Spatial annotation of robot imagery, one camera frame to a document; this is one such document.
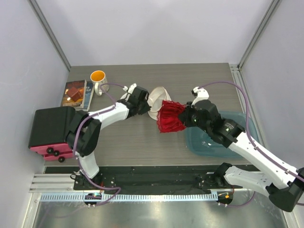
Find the red lace bra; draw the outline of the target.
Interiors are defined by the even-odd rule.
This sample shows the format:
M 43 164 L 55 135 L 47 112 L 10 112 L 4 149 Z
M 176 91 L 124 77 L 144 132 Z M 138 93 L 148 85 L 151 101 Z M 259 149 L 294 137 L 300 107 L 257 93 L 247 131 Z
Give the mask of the red lace bra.
M 179 114 L 183 113 L 186 105 L 174 101 L 163 100 L 157 114 L 157 126 L 160 133 L 172 133 L 183 131 L 185 125 L 179 120 Z

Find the white mesh laundry bag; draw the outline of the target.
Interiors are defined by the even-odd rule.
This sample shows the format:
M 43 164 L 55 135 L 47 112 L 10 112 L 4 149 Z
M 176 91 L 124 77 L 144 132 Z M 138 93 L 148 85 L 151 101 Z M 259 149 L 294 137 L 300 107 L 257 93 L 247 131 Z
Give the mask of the white mesh laundry bag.
M 151 107 L 151 109 L 148 111 L 148 115 L 152 119 L 157 120 L 158 112 L 162 107 L 162 102 L 164 100 L 171 101 L 171 97 L 163 86 L 156 87 L 150 92 L 148 97 L 148 105 Z

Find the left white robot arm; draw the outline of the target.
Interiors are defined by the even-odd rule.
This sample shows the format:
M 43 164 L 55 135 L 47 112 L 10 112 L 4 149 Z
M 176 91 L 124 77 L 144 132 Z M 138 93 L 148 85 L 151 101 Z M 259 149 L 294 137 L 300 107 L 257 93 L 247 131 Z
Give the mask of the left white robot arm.
M 113 105 L 94 112 L 77 111 L 69 125 L 66 142 L 78 160 L 85 185 L 95 190 L 101 184 L 100 172 L 95 159 L 95 148 L 100 131 L 118 121 L 147 113 L 149 92 L 132 84 L 125 87 L 125 94 Z

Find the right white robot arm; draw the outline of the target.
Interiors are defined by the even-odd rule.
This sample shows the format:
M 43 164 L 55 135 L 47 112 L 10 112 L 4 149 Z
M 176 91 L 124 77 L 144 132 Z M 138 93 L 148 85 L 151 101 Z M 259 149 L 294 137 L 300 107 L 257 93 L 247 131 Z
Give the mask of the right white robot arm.
M 268 197 L 283 211 L 293 211 L 304 193 L 303 168 L 298 169 L 277 158 L 254 140 L 238 122 L 223 118 L 209 100 L 195 104 L 187 102 L 178 118 L 186 127 L 200 128 L 214 142 L 241 155 L 262 172 L 250 173 L 223 163 L 214 176 L 217 186 L 242 186 Z

